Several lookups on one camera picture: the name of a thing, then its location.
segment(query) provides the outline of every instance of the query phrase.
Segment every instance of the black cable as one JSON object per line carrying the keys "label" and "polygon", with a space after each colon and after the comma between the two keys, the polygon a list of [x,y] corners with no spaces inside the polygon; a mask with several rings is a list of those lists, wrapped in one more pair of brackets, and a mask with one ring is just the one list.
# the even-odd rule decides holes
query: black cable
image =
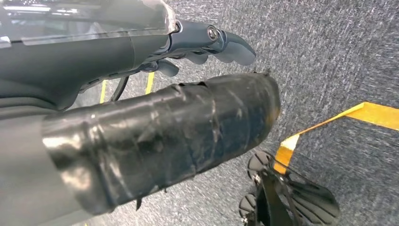
{"label": "black cable", "polygon": [[115,90],[115,92],[113,93],[110,101],[117,101],[119,100],[120,96],[122,96],[123,91],[125,90],[125,87],[128,83],[129,80],[129,76],[123,77],[120,79],[119,84]]}

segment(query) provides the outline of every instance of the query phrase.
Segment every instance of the caster wheel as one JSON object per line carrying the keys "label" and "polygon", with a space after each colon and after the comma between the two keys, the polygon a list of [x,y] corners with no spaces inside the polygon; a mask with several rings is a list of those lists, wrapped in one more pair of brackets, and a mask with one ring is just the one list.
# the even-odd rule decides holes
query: caster wheel
{"label": "caster wheel", "polygon": [[239,202],[239,215],[247,219],[247,215],[255,211],[256,198],[253,194],[247,194]]}
{"label": "caster wheel", "polygon": [[254,155],[249,159],[247,165],[247,173],[249,178],[256,181],[256,177],[259,171],[261,171],[264,166],[268,165],[271,161],[271,156],[266,152],[256,151]]}

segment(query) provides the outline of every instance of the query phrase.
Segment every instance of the black tape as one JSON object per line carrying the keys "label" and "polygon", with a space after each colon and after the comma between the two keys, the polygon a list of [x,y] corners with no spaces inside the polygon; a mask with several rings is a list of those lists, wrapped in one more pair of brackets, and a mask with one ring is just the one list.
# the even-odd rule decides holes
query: black tape
{"label": "black tape", "polygon": [[82,207],[99,215],[259,145],[279,109],[267,74],[225,75],[50,115],[43,143]]}

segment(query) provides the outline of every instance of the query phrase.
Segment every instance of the yellow tape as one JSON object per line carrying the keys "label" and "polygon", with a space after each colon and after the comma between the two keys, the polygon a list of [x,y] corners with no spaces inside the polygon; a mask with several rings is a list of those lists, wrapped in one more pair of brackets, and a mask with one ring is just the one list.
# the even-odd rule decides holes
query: yellow tape
{"label": "yellow tape", "polygon": [[154,81],[154,75],[155,75],[154,72],[150,72],[150,73],[148,74],[147,88],[145,89],[145,93],[146,93],[146,94],[151,93],[152,83],[153,83],[153,81]]}
{"label": "yellow tape", "polygon": [[103,80],[103,86],[101,87],[100,104],[104,103],[106,87],[107,87],[107,80]]}
{"label": "yellow tape", "polygon": [[291,157],[296,148],[296,143],[298,142],[301,134],[306,133],[319,126],[325,125],[343,116],[351,117],[357,120],[372,123],[374,125],[383,126],[389,129],[399,131],[399,109],[383,105],[377,105],[370,102],[363,102],[357,106],[354,106],[351,109],[348,109],[332,117],[331,119],[328,119],[322,123],[305,129],[281,142],[280,147],[276,153],[276,160],[282,165],[279,163],[275,163],[273,166],[274,169],[281,174],[286,173],[286,167],[291,161]]}

